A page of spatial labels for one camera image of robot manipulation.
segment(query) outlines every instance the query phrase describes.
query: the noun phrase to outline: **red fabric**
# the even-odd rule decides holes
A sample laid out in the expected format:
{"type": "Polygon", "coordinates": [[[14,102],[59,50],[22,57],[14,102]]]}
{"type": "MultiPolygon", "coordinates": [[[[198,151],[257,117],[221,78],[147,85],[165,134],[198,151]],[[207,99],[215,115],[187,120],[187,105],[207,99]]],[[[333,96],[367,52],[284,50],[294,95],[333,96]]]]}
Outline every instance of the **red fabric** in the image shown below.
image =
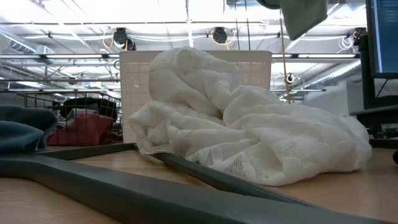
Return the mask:
{"type": "Polygon", "coordinates": [[[98,114],[81,114],[67,128],[56,130],[47,141],[49,146],[97,146],[111,138],[103,137],[113,118],[98,114]]]}

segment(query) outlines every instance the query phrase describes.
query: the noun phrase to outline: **desk surface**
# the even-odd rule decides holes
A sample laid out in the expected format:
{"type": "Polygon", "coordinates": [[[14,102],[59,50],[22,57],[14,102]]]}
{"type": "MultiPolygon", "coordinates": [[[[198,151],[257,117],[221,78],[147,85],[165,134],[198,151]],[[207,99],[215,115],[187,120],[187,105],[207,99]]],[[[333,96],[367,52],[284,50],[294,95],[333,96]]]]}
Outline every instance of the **desk surface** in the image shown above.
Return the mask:
{"type": "MultiPolygon", "coordinates": [[[[334,211],[398,222],[395,206],[398,201],[398,166],[391,159],[393,152],[390,149],[375,149],[366,170],[320,174],[273,189],[334,211]]],[[[135,151],[75,162],[209,187],[135,151]]],[[[0,179],[0,217],[1,223],[116,223],[40,184],[21,179],[0,179]]]]}

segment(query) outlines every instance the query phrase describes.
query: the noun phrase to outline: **monitor screen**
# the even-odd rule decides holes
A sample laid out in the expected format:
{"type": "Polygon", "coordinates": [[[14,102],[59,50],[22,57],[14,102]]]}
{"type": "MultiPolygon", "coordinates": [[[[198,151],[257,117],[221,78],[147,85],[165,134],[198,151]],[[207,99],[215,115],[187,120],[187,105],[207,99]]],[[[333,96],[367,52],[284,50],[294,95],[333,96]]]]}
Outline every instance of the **monitor screen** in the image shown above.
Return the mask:
{"type": "Polygon", "coordinates": [[[370,9],[375,76],[395,73],[398,78],[398,0],[371,0],[370,9]]]}

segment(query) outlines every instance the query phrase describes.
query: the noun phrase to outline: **white lace fabric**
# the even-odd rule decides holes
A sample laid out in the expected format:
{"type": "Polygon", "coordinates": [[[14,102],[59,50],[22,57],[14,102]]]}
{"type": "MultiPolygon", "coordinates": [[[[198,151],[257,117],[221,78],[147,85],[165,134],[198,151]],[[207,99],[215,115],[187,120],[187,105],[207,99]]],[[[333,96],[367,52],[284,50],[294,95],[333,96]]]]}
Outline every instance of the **white lace fabric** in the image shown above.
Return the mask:
{"type": "Polygon", "coordinates": [[[288,105],[240,85],[233,64],[197,49],[159,54],[149,70],[152,101],[129,118],[142,154],[168,152],[263,185],[362,168],[371,156],[354,118],[288,105]]]}

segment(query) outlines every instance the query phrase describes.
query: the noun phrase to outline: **dark teal cloth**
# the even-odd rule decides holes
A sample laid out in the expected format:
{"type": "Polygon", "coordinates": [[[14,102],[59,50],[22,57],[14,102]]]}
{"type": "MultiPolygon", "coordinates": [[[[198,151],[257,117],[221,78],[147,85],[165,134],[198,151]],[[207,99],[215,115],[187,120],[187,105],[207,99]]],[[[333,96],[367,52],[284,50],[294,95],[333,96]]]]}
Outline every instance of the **dark teal cloth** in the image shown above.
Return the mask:
{"type": "Polygon", "coordinates": [[[0,152],[45,149],[56,125],[57,117],[49,110],[0,106],[0,152]]]}

